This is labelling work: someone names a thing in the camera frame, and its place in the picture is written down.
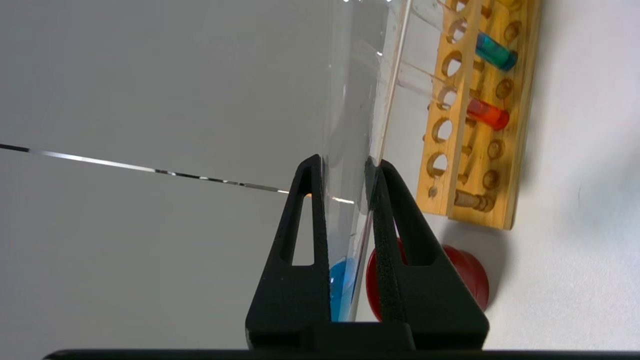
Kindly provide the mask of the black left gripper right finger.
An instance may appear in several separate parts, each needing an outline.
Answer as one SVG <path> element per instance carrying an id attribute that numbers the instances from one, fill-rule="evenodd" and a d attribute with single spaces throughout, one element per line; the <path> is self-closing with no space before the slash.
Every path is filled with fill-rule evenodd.
<path id="1" fill-rule="evenodd" d="M 418 350 L 481 350 L 490 324 L 391 162 L 373 166 L 371 210 L 383 322 Z"/>

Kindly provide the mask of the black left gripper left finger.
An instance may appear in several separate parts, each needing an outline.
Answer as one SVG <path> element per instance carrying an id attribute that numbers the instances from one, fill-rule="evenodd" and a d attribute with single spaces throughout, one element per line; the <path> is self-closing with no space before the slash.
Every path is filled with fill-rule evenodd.
<path id="1" fill-rule="evenodd" d="M 313 263 L 294 265 L 304 198 L 311 195 Z M 251 350 L 301 349 L 303 335 L 329 323 L 329 246 L 323 203 L 322 157 L 300 162 L 246 316 Z"/>

